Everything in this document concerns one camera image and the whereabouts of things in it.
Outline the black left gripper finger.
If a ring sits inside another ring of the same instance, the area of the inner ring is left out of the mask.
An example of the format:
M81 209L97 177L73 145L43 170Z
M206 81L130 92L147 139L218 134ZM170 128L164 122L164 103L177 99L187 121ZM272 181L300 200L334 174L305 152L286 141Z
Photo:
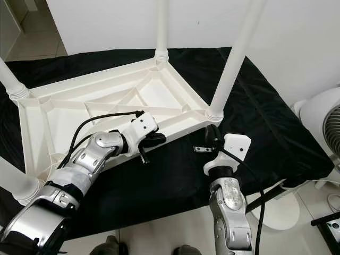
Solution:
M150 133L141 141L141 148L151 148L162 145L167 141L167 137L162 133Z

